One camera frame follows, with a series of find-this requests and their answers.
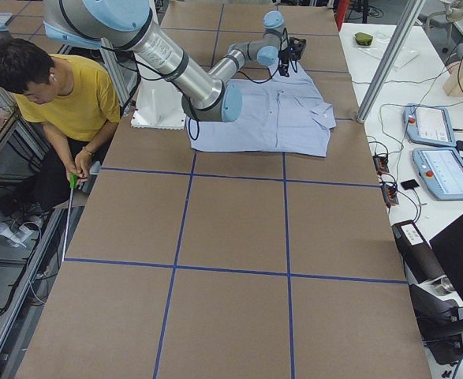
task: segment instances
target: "brown table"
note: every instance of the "brown table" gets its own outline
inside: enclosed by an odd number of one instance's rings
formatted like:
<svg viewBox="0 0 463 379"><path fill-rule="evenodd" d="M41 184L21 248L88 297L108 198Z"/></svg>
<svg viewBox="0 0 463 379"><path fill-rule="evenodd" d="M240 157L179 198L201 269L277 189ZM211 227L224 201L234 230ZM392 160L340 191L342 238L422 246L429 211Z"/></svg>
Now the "brown table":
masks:
<svg viewBox="0 0 463 379"><path fill-rule="evenodd" d="M162 26L210 66L274 8L173 2ZM278 8L334 105L327 158L124 118L17 378L430 377L333 13Z"/></svg>

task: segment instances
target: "tablet device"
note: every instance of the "tablet device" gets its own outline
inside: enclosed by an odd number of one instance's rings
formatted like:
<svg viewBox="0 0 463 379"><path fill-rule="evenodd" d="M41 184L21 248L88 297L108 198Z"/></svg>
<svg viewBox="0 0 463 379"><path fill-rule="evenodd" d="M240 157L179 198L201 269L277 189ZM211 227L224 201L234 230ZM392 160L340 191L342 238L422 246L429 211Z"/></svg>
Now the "tablet device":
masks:
<svg viewBox="0 0 463 379"><path fill-rule="evenodd" d="M416 148L413 162L438 200L463 200L463 161L455 148Z"/></svg>
<svg viewBox="0 0 463 379"><path fill-rule="evenodd" d="M456 145L449 112L444 107L408 104L403 111L403 122L411 142L451 148Z"/></svg>

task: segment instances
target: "green object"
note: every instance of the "green object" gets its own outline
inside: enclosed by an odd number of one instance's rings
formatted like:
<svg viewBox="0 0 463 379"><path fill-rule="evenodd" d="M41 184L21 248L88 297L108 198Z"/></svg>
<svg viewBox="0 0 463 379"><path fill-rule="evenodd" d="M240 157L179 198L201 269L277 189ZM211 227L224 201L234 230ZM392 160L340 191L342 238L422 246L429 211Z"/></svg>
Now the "green object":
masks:
<svg viewBox="0 0 463 379"><path fill-rule="evenodd" d="M355 35L356 43L361 46L370 46L373 41L373 36L370 36L366 33L356 33Z"/></svg>
<svg viewBox="0 0 463 379"><path fill-rule="evenodd" d="M77 187L77 179L79 177L76 174L70 174L70 188L73 190Z"/></svg>

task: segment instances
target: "bracelet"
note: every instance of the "bracelet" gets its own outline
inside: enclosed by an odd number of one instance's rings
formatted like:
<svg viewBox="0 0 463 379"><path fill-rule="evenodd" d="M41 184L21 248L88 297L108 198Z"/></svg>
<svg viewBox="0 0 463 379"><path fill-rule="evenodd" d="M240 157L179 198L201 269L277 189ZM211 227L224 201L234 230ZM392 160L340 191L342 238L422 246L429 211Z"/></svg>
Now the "bracelet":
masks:
<svg viewBox="0 0 463 379"><path fill-rule="evenodd" d="M89 154L89 156L93 156L93 155L94 155L94 153L93 153L93 152L90 152L89 150L87 150L85 146L82 146L82 150L84 150L87 154Z"/></svg>

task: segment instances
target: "yellow shirt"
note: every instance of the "yellow shirt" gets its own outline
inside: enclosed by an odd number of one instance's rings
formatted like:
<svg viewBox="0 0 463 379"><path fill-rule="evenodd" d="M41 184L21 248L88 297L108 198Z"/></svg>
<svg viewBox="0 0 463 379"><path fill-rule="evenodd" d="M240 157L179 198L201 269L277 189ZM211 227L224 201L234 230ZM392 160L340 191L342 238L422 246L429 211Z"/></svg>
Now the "yellow shirt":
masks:
<svg viewBox="0 0 463 379"><path fill-rule="evenodd" d="M52 54L72 66L73 90L47 104L35 104L13 94L27 121L50 122L67 137L90 141L108 120L119 122L118 96L108 72L97 62L78 55Z"/></svg>

